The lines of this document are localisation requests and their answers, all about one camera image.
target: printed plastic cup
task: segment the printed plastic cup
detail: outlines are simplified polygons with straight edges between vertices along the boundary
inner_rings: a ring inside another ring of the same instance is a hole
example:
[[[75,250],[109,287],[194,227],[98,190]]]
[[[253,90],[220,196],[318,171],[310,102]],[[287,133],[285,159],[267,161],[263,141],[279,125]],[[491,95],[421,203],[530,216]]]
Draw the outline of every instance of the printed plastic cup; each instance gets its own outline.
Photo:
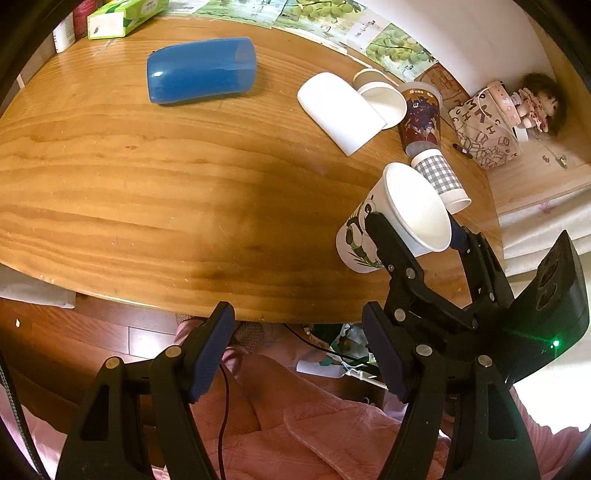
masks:
[[[443,99],[428,83],[409,82],[397,87],[407,103],[407,113],[398,125],[402,147],[411,158],[438,148],[441,143],[441,106]]]

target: blue plastic container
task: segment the blue plastic container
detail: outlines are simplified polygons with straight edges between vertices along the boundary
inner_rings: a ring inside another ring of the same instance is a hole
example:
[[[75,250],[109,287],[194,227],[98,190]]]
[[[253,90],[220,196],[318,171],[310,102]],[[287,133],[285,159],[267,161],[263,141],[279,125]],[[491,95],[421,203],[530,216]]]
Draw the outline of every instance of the blue plastic container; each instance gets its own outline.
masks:
[[[152,103],[244,93],[252,88],[255,77],[255,47],[246,37],[181,43],[148,57]]]

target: grape picture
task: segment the grape picture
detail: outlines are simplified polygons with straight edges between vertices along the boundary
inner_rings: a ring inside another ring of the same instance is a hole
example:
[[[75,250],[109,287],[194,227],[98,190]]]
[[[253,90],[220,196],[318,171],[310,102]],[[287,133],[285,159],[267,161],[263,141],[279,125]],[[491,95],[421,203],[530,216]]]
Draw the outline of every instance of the grape picture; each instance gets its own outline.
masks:
[[[365,47],[365,54],[403,80],[416,78],[437,61],[414,38],[393,24]]]
[[[271,28],[284,5],[285,0],[209,0],[195,14]]]
[[[354,0],[287,0],[274,26],[304,30],[345,44],[347,33],[364,10]]]
[[[300,17],[307,17],[309,20],[316,20],[322,17],[341,18],[346,14],[360,12],[361,7],[356,2],[346,0],[330,0],[328,2],[317,2],[315,0],[296,0],[288,2],[281,15],[293,21]]]

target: black cable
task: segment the black cable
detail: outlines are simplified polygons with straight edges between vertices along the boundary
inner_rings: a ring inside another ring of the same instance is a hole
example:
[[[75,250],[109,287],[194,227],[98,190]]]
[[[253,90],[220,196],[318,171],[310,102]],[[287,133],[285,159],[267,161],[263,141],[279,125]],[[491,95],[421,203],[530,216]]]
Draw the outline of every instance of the black cable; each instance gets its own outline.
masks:
[[[287,328],[287,329],[288,329],[288,330],[289,330],[291,333],[293,333],[293,334],[294,334],[296,337],[298,337],[298,338],[299,338],[299,339],[300,339],[302,342],[305,342],[305,343],[307,343],[308,345],[310,345],[310,346],[313,346],[313,347],[314,347],[314,348],[316,348],[317,350],[320,350],[320,351],[322,351],[322,352],[325,352],[325,353],[330,353],[330,354],[332,354],[332,355],[337,355],[337,356],[339,356],[339,357],[341,357],[341,358],[346,358],[347,360],[351,360],[351,361],[353,361],[353,362],[357,362],[359,365],[366,365],[366,366],[368,366],[368,367],[375,367],[375,365],[369,364],[369,363],[367,363],[367,362],[361,362],[361,361],[359,360],[359,358],[355,358],[354,356],[349,356],[349,355],[345,355],[345,354],[343,354],[343,353],[334,352],[334,351],[332,351],[332,350],[328,350],[328,349],[326,349],[326,348],[322,348],[322,347],[319,347],[319,346],[317,346],[317,345],[314,345],[312,342],[309,342],[309,341],[308,341],[308,340],[306,340],[305,338],[303,338],[303,337],[301,337],[300,335],[298,335],[298,334],[297,334],[297,332],[296,332],[295,330],[292,330],[292,329],[291,329],[289,326],[287,326],[285,323],[283,324],[283,326],[284,326],[285,328]]]
[[[223,432],[226,430],[226,424],[228,423],[228,415],[230,413],[230,384],[228,383],[228,375],[226,371],[223,369],[223,366],[220,365],[223,373],[223,379],[226,382],[226,411],[223,415],[223,422],[222,428],[220,428],[220,435],[217,438],[217,462],[220,467],[220,476],[222,480],[226,480],[226,470],[223,466],[223,455],[222,455],[222,441],[223,441]]]
[[[33,467],[37,471],[39,477],[43,480],[50,480],[49,475],[47,474],[47,470],[45,470],[45,466],[41,461],[41,457],[39,457],[39,452],[35,447],[35,443],[33,442],[33,438],[31,437],[31,432],[29,431],[29,427],[27,425],[27,420],[25,419],[25,415],[22,412],[21,403],[18,401],[17,389],[14,387],[14,383],[12,383],[12,377],[10,375],[10,370],[8,369],[8,365],[6,364],[6,360],[4,360],[4,356],[2,351],[0,350],[0,382],[6,389],[6,394],[8,396],[8,401],[10,402],[10,408],[12,409],[12,413],[14,415],[14,419],[17,422],[18,431],[21,433],[22,441],[27,448],[27,452],[29,453],[29,457],[33,462]]]

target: white plastic container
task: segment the white plastic container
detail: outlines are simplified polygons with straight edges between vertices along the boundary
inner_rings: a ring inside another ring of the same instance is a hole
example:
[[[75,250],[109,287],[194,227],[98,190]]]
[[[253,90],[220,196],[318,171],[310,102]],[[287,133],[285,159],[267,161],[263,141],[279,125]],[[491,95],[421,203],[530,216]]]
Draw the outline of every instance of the white plastic container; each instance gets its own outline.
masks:
[[[57,53],[67,50],[76,42],[73,13],[70,13],[70,15],[62,20],[53,30],[53,42],[56,44]]]
[[[297,99],[347,156],[387,124],[351,85],[333,73],[319,73],[305,82]]]

